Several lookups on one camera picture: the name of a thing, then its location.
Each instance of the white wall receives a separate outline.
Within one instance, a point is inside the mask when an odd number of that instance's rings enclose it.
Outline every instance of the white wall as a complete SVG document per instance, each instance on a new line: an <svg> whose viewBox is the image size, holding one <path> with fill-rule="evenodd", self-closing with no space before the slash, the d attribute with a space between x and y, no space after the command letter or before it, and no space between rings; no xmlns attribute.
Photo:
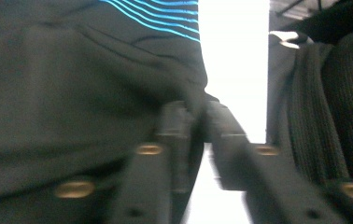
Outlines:
<svg viewBox="0 0 353 224"><path fill-rule="evenodd" d="M263 143L266 123L266 0L200 0L206 91L228 106L251 142ZM248 223L242 192L222 191L206 146L186 214L188 224Z"/></svg>

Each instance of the blue stripe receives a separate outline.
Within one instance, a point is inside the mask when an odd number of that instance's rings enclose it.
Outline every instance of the blue stripe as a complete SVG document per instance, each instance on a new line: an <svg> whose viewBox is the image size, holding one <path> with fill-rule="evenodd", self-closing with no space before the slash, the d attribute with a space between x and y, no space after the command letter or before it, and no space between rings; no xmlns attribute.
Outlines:
<svg viewBox="0 0 353 224"><path fill-rule="evenodd" d="M181 13L181 14L190 14L190 15L198 15L199 14L198 11L191 11L191 10L185 10L185 9L169 9L169 8L154 7L154 6L148 4L145 1L135 0L135 2L140 3L142 5L145 5L147 7L153 8L153 9L158 10L160 12Z"/></svg>
<svg viewBox="0 0 353 224"><path fill-rule="evenodd" d="M165 22L165 21L155 21L155 20L152 20L148 17L145 17L143 16L142 14L140 14L139 12L137 11L134 11L133 9L130 9L129 7L125 6L123 3L121 3L119 0L105 0L106 2L110 3L110 1L114 2L114 3L117 3L119 5L121 5L122 7L124 7L125 9L129 10L130 12L134 13L135 15L141 17L142 19L146 20L146 21L151 21L153 23L158 23L158 24L161 24L161 25L165 25L165 26L175 26L175 27L180 27L182 29L185 29L185 30L188 30L188 31L191 31L191 32L194 32L196 34L199 33L198 30L196 29L192 29L188 26L185 26L185 25L182 25L182 24L179 24L179 23L171 23L171 22Z"/></svg>
<svg viewBox="0 0 353 224"><path fill-rule="evenodd" d="M127 3L128 5L130 5L132 7L141 9L141 11L144 11L144 12L148 13L150 16L153 16L153 17L165 18L165 19L174 20L174 21L187 21L187 22L196 22L196 23L198 22L197 20L188 19L188 18L184 18L184 17L174 17L174 16L155 14L155 13L152 13L152 12L149 12L149 11L145 10L142 7L136 6L136 5L134 5L133 3L129 2L129 1L126 1L126 0L122 0L122 1Z"/></svg>
<svg viewBox="0 0 353 224"><path fill-rule="evenodd" d="M183 36L183 37L186 37L190 40L194 40L194 41L197 41L197 42L200 42L199 39L193 37L193 36L190 36L190 35L184 35L178 31L175 31L175 30L171 30L171 29L167 29L167 28L162 28L162 27L157 27L157 26L153 26L153 25L150 25L150 24L147 24L139 19L137 19L136 17L128 14L126 11L124 11L121 7L117 6L116 4L114 4L113 2L109 1L109 0L99 0L101 2L106 2L106 3L109 3L110 5L114 6L115 8L117 8L120 12L122 12L123 14L125 14L126 16L130 17L131 19L139 22L140 24L150 28L150 29L153 29L153 30L157 30L157 31L162 31L162 32L168 32L168 33L172 33L172 34L175 34L175 35L180 35L180 36Z"/></svg>
<svg viewBox="0 0 353 224"><path fill-rule="evenodd" d="M181 1L181 2L164 2L159 0L151 0L151 1L164 6L193 6L193 5L199 4L197 1Z"/></svg>

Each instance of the white light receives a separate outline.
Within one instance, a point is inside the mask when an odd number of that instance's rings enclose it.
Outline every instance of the white light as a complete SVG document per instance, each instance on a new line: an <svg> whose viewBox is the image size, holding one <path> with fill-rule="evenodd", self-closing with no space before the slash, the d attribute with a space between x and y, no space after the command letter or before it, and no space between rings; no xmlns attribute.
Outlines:
<svg viewBox="0 0 353 224"><path fill-rule="evenodd" d="M208 74L205 90L231 109L249 140L255 143L265 141L268 12L266 0L199 1L201 43ZM208 153L207 149L186 223L248 223L242 192L220 190Z"/></svg>

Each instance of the dark clothing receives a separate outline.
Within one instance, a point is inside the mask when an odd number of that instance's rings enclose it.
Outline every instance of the dark clothing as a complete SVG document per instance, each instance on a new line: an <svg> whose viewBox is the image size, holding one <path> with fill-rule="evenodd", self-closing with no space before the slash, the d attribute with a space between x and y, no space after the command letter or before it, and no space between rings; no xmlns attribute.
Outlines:
<svg viewBox="0 0 353 224"><path fill-rule="evenodd" d="M101 220L161 106L186 102L197 126L205 85L199 42L110 4L0 1L0 223ZM97 191L54 196L75 178Z"/></svg>
<svg viewBox="0 0 353 224"><path fill-rule="evenodd" d="M267 142L313 183L353 178L353 34L299 47L271 37Z"/></svg>

